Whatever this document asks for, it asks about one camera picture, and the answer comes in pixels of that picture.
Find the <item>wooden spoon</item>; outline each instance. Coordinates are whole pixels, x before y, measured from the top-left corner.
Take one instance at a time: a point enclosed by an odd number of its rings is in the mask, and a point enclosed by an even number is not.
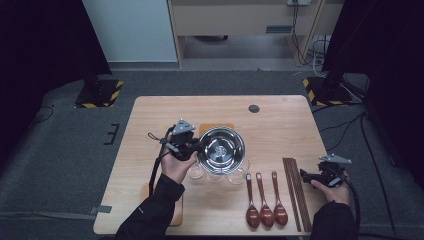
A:
[[[272,172],[272,183],[274,184],[275,199],[277,202],[274,208],[274,219],[275,222],[280,224],[281,226],[286,226],[288,216],[286,209],[283,207],[283,204],[280,200],[280,193],[278,192],[277,172],[275,171]]]
[[[250,176],[250,173],[246,174],[246,183],[247,183],[247,192],[249,193],[249,208],[246,212],[246,221],[247,224],[249,224],[252,228],[258,228],[259,224],[261,223],[260,215],[258,210],[255,208],[255,205],[253,204],[253,197],[252,197],[252,177]]]
[[[274,225],[274,214],[268,207],[268,204],[266,204],[264,187],[262,185],[262,175],[260,173],[256,173],[256,180],[258,181],[259,192],[261,193],[262,198],[261,221],[263,225],[270,228]]]

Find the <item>person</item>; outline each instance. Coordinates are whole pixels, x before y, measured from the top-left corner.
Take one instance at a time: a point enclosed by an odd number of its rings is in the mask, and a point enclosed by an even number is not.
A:
[[[359,229],[349,207],[350,190],[346,182],[334,188],[328,188],[316,180],[312,180],[311,184],[324,193],[328,203],[315,213],[309,239],[358,239]]]
[[[165,239],[165,232],[175,210],[175,202],[184,193],[181,184],[188,169],[197,161],[193,152],[187,161],[178,161],[168,148],[164,149],[161,160],[162,173],[151,196],[146,198],[121,224],[115,234],[116,240],[159,240]]]
[[[116,240],[165,239],[166,229],[174,214],[175,202],[185,190],[181,183],[190,166],[197,161],[197,152],[187,161],[178,161],[169,154],[167,148],[164,153],[161,160],[162,173],[152,196],[144,200],[120,225],[115,234]],[[357,239],[358,229],[349,207],[347,184],[343,183],[335,188],[327,188],[314,180],[311,184],[324,193],[328,203],[315,214],[310,239]]]

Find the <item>clear glass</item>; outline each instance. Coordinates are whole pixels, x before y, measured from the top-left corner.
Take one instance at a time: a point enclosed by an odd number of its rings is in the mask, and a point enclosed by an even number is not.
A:
[[[187,171],[187,176],[191,179],[199,179],[205,173],[205,169],[200,165],[199,162],[191,165],[191,167]]]
[[[250,163],[247,159],[234,172],[227,175],[228,181],[232,184],[242,184],[246,180],[246,174],[249,172]]]
[[[217,175],[217,174],[208,172],[207,178],[210,182],[221,182],[222,179],[224,178],[224,175]]]

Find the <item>black curtain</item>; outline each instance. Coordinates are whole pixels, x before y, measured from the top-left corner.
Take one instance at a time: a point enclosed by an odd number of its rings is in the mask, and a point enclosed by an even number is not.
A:
[[[393,163],[424,188],[424,1],[346,0],[324,71],[364,73],[364,103]]]
[[[0,169],[48,91],[110,73],[82,1],[0,1]]]

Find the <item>black sleeve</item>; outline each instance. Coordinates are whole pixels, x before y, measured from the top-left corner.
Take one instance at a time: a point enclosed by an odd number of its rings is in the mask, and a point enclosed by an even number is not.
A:
[[[332,201],[315,213],[310,240],[356,240],[358,231],[350,207]]]
[[[115,239],[165,239],[165,232],[174,215],[175,202],[184,186],[162,174],[152,196],[144,200],[121,224]]]

